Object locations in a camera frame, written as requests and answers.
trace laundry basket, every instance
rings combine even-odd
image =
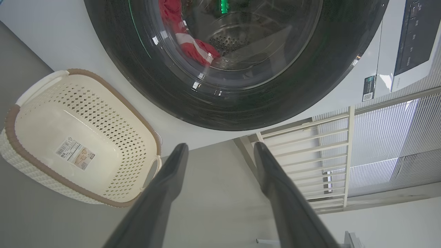
[[[11,107],[0,153],[40,184],[73,199],[131,205],[152,165],[161,167],[154,130],[98,75],[54,72]]]

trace washing machine door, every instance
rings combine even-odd
[[[328,94],[388,0],[85,0],[121,72],[191,124],[227,131],[291,118]]]

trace product label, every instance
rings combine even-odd
[[[368,78],[365,78],[362,101],[373,99],[374,91],[375,91],[375,76],[370,76]]]
[[[95,157],[95,153],[72,137],[67,137],[55,153],[82,170],[85,170]]]

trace white railing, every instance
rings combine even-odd
[[[267,145],[283,170],[318,213],[343,210],[347,205],[354,113],[355,108],[350,107],[348,113],[331,118],[275,132],[256,133],[258,140]],[[318,132],[319,125],[332,121],[347,121],[347,128]],[[347,133],[347,140],[321,145],[320,138],[341,133]],[[321,156],[321,151],[338,147],[347,147],[347,152],[331,157]],[[323,166],[322,162],[325,160],[336,162],[328,162],[327,166]]]

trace basket handle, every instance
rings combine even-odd
[[[32,100],[34,97],[38,96],[41,92],[54,85],[61,80],[62,77],[69,75],[68,71],[56,71],[44,78],[40,79],[38,82],[33,84],[25,93],[17,100],[15,104],[18,106],[23,106],[27,101]]]
[[[154,163],[155,161],[158,161],[158,166],[156,167],[156,171],[155,171],[155,174],[153,175],[153,178],[158,174],[159,170],[160,170],[161,167],[162,167],[161,156],[157,155],[157,156],[156,156],[156,157],[150,162],[150,166],[149,166],[149,168],[152,168],[152,165],[153,165],[153,163]],[[141,188],[139,188],[139,190],[143,191],[145,188],[146,188],[146,187],[144,187],[144,188],[141,187]]]

